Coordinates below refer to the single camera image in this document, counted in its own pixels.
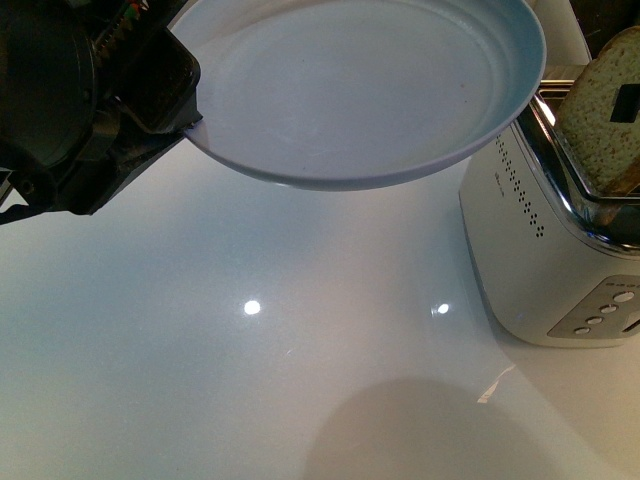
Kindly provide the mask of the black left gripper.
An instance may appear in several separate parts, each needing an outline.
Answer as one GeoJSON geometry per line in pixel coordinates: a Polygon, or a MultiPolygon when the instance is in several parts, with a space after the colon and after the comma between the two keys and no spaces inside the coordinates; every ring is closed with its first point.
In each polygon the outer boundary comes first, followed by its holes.
{"type": "Polygon", "coordinates": [[[179,1],[1,5],[3,223],[95,213],[199,122],[179,1]]]}

